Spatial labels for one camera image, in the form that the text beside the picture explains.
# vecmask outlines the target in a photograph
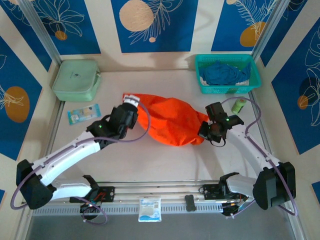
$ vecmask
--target white line drawing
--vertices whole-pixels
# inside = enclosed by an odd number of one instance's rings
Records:
[[[316,127],[320,125],[320,26],[311,39],[304,64],[309,67],[306,73],[310,86],[307,87],[303,95],[299,97],[298,106],[301,109],[311,107],[310,125]],[[316,98],[316,100],[309,103],[309,101],[314,98]]]
[[[0,54],[0,70],[4,67],[6,63],[7,56]],[[10,106],[10,104],[17,104],[19,106],[23,106],[24,104],[21,102],[24,97],[15,98],[10,94],[6,93],[6,91],[0,85],[0,110],[4,108],[5,105]]]
[[[132,33],[129,36],[132,39],[130,45],[141,39],[144,42],[149,40],[150,43],[154,43],[162,31],[166,30],[166,25],[170,26],[169,13],[179,8],[184,0],[146,1],[129,0],[120,10],[119,16],[122,25]]]
[[[286,10],[284,11],[282,17],[285,20],[288,20],[289,12],[297,12],[301,9],[302,5],[304,4],[305,0],[301,0],[301,2],[297,1],[290,1],[288,6],[286,7]]]
[[[263,30],[262,23],[275,8],[277,1],[269,0],[267,3],[267,0],[264,0],[260,8],[257,7],[256,0],[226,0],[226,3],[238,7],[240,16],[254,29],[254,37],[257,40]]]
[[[9,0],[2,0],[14,17],[30,25],[18,5]],[[67,39],[67,32],[82,37],[83,32],[77,25],[84,21],[85,15],[70,10],[69,0],[33,0],[32,5],[43,24],[61,41]]]

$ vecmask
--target orange bag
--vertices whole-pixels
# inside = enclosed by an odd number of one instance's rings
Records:
[[[207,115],[197,112],[188,103],[176,98],[164,98],[149,94],[133,94],[148,109],[151,117],[149,135],[160,143],[171,146],[186,144],[199,145],[204,139],[198,136]],[[138,106],[138,123],[143,129],[148,127],[148,117],[141,106]]]

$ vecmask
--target green cylinder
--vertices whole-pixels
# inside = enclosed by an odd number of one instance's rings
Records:
[[[233,104],[231,111],[234,114],[238,114],[240,113],[241,109],[244,107],[244,105],[246,105],[247,100],[243,99],[243,98],[239,98],[235,101],[235,103]]]

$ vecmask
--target white table surface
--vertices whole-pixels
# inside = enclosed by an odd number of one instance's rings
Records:
[[[233,95],[202,94],[196,73],[189,70],[103,72],[101,85],[91,102],[66,102],[55,137],[53,151],[78,137],[96,119],[69,125],[67,112],[99,104],[101,114],[108,115],[114,106],[122,103],[124,92],[153,94],[165,98],[174,97],[189,103],[195,110],[206,113],[205,106],[221,102]],[[223,105],[231,115],[234,100]],[[240,118],[246,125],[255,119],[249,102],[244,106]],[[134,139],[144,130],[137,122],[125,139]],[[250,133],[262,143],[258,126]],[[218,180],[224,174],[239,172],[255,177],[255,173],[241,153],[231,144],[213,147],[208,141],[200,145],[174,147],[161,144],[150,136],[134,143],[114,143],[96,154],[88,156],[66,170],[61,177],[79,178],[91,175],[100,181],[185,181]]]

